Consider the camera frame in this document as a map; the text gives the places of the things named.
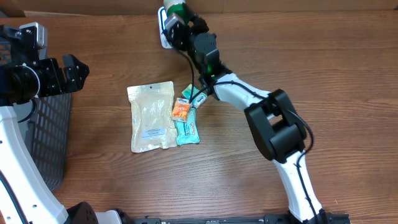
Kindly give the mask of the teal white tissue pack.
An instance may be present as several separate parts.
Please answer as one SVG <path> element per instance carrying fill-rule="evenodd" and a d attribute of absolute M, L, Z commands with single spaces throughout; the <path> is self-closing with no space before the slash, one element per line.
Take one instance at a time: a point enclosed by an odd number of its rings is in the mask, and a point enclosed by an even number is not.
<path fill-rule="evenodd" d="M 207 99 L 207 95 L 204 92 L 201 92 L 198 96 L 195 96 L 198 92 L 199 89 L 192 86 L 192 84 L 189 84 L 189 86 L 182 91 L 182 96 L 184 96 L 186 99 L 189 100 L 191 96 L 194 97 L 192 100 L 192 106 L 195 109 L 198 109 Z"/>

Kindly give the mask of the white barcode scanner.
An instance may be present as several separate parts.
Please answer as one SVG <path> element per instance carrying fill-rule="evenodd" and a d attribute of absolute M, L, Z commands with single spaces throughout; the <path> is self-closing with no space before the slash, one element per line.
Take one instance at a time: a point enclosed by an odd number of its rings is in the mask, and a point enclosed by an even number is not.
<path fill-rule="evenodd" d="M 160 41 L 161 45 L 164 49 L 172 49 L 173 47 L 171 44 L 168 42 L 166 36 L 165 36 L 165 21 L 166 21 L 167 15 L 165 11 L 165 7 L 160 7 L 158 10 L 158 23 L 159 23 L 159 33 L 160 33 Z"/>

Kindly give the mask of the grey plastic basket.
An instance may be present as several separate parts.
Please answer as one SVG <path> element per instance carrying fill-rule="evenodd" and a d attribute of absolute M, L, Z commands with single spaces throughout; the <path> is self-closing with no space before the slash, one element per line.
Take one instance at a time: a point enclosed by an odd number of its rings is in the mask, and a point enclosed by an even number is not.
<path fill-rule="evenodd" d="M 22 140 L 49 190 L 65 178 L 72 94 L 13 104 Z"/>

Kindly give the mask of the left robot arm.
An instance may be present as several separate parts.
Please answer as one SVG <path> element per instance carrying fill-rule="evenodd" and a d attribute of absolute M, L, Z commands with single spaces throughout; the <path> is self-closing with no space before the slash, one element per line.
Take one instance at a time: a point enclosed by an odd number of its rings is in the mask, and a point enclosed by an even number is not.
<path fill-rule="evenodd" d="M 1 65 L 1 213 L 6 223 L 117 223 L 115 210 L 95 212 L 87 202 L 65 208 L 45 184 L 22 138 L 13 106 L 83 88 L 89 68 L 74 55 L 64 68 L 47 58 L 47 30 L 37 22 L 1 26 L 11 62 Z"/>

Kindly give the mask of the orange Kleenex tissue pack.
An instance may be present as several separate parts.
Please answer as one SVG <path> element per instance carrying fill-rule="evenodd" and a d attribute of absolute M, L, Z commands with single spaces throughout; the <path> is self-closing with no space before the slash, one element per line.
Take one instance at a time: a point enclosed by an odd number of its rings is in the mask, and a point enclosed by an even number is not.
<path fill-rule="evenodd" d="M 171 119 L 174 121 L 187 122 L 191 107 L 192 105 L 188 99 L 176 98 Z"/>

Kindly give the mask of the green lid jar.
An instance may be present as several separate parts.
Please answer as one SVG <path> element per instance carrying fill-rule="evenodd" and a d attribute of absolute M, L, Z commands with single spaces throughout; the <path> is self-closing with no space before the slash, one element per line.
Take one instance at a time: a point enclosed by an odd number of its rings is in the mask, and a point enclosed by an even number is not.
<path fill-rule="evenodd" d="M 188 24 L 187 12 L 184 9 L 185 0 L 164 0 L 164 7 L 167 17 L 173 13 L 183 19 L 184 24 Z"/>

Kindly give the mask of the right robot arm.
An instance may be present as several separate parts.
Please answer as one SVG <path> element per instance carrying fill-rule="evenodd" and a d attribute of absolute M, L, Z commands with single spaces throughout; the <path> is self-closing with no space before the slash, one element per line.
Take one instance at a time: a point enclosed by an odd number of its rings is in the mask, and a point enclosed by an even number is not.
<path fill-rule="evenodd" d="M 304 141 L 313 133 L 288 94 L 281 89 L 263 91 L 240 80 L 221 62 L 216 35 L 209 32 L 205 20 L 190 11 L 184 20 L 187 24 L 179 43 L 200 74 L 201 90 L 244 112 L 256 147 L 279 172 L 289 201 L 290 222 L 326 223 L 305 162 L 311 147 Z"/>

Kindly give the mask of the cardboard back wall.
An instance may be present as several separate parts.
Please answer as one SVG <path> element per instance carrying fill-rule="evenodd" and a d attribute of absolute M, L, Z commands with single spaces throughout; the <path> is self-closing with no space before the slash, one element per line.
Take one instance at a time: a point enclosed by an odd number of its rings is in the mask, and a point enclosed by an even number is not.
<path fill-rule="evenodd" d="M 389 10 L 397 0 L 187 0 L 196 13 L 273 11 L 365 11 Z M 155 14 L 162 0 L 4 0 L 1 11 L 24 17 L 27 11 L 80 15 Z"/>

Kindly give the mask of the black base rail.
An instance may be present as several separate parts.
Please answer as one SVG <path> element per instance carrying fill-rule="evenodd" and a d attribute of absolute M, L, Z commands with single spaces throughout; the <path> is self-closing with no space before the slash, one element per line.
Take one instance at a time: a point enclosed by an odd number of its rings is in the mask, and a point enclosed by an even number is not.
<path fill-rule="evenodd" d="M 166 219 L 160 218 L 136 218 L 133 224 L 291 224 L 299 223 L 292 215 L 271 215 L 264 217 L 236 217 L 236 218 L 186 218 Z M 318 223 L 325 224 L 351 224 L 349 215 L 334 215 L 323 213 L 318 216 Z"/>

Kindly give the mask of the beige foil pouch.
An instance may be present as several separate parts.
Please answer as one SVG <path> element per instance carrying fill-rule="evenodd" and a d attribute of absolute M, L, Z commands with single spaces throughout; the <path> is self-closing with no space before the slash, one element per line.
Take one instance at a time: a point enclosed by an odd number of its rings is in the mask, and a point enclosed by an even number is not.
<path fill-rule="evenodd" d="M 131 151 L 147 152 L 177 145 L 177 130 L 171 119 L 174 83 L 171 81 L 127 88 L 131 104 Z"/>

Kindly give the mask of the teal wet wipes pack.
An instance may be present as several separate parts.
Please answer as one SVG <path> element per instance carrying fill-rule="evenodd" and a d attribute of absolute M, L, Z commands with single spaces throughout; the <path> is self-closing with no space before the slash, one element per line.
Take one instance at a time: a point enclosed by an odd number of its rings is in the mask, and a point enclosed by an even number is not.
<path fill-rule="evenodd" d="M 175 121 L 175 127 L 177 129 L 177 145 L 181 146 L 184 144 L 198 144 L 200 137 L 198 135 L 198 129 L 196 124 L 197 112 L 195 108 L 190 109 L 188 112 L 188 118 L 186 122 Z"/>

